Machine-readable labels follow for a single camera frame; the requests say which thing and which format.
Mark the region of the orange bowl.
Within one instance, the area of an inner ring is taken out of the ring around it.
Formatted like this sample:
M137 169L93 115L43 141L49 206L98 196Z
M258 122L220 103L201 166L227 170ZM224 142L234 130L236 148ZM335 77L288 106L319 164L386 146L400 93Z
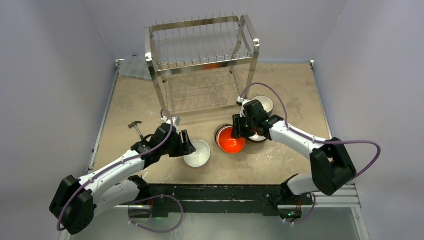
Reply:
M217 146L225 153L237 154L244 149L246 140L244 138L233 138L232 130L233 127L228 127L219 133Z

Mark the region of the stainless steel dish rack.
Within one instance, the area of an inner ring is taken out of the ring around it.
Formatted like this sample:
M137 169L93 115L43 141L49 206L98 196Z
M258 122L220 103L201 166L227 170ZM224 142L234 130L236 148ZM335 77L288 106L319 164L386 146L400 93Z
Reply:
M159 105L172 114L233 108L249 95L261 45L248 15L156 23L144 40Z

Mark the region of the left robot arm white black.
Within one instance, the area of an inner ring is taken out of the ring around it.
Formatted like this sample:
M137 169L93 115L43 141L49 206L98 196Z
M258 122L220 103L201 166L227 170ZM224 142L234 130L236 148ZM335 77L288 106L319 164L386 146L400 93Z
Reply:
M163 156L178 158L196 152L188 132L168 121L107 166L81 177L65 177L49 206L57 219L57 230L76 235L95 217L115 206L152 205L165 195L151 194L149 184L137 173L158 163Z

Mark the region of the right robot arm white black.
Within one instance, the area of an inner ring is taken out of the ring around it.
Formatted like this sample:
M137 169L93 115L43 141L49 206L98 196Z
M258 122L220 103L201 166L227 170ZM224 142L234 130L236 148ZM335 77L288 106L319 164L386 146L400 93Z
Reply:
M282 183L280 196L284 202L292 204L305 193L331 196L357 175L340 139L317 137L289 125L278 115L268 115L259 100L238 98L236 103L241 110L232 117L233 138L258 135L289 147L310 162L310 173L295 174Z

